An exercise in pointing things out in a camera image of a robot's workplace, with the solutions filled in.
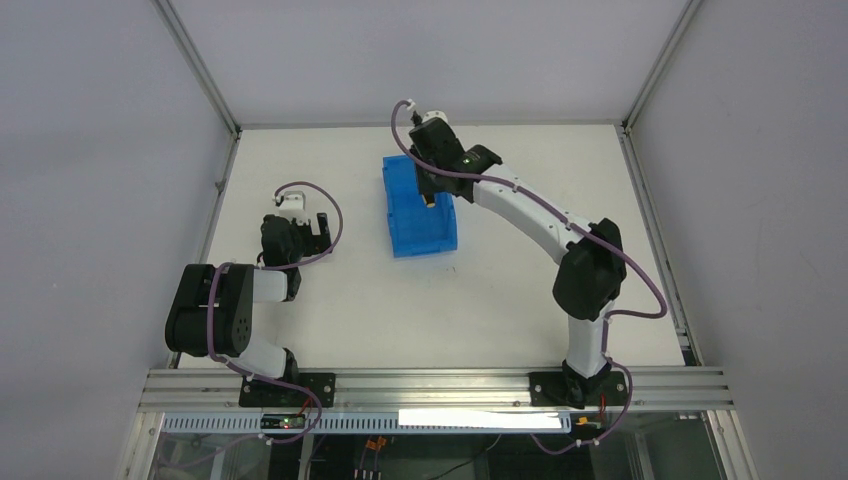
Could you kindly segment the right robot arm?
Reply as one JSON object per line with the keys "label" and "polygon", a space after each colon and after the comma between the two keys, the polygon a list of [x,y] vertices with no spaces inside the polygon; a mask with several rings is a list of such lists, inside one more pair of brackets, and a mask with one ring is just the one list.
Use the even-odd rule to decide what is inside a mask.
{"label": "right robot arm", "polygon": [[448,122],[433,115],[412,116],[408,156],[415,165],[419,194],[427,206],[447,193],[487,209],[533,240],[558,271],[552,287],[568,319],[569,343],[562,377],[543,393],[554,405],[584,408],[599,396],[611,373],[603,355],[603,316],[611,311],[626,277],[619,227],[604,218],[592,223],[569,219],[527,186],[483,145],[464,148]]}

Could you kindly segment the black yellow screwdriver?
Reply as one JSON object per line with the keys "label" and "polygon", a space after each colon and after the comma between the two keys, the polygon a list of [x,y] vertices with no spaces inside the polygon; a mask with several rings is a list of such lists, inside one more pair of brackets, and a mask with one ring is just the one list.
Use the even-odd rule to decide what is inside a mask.
{"label": "black yellow screwdriver", "polygon": [[434,208],[436,206],[436,196],[434,194],[422,194],[421,198],[427,208]]}

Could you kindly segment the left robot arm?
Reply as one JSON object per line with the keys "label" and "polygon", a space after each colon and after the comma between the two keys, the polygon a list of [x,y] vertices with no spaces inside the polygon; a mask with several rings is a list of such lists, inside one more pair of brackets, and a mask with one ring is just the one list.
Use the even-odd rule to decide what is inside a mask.
{"label": "left robot arm", "polygon": [[314,231],[309,219],[264,216],[259,265],[186,265],[165,323],[168,349],[221,360],[250,380],[261,376],[300,386],[294,353],[253,332],[253,310],[259,303],[293,301],[302,283],[299,264],[329,251],[327,215],[321,212],[316,220]]}

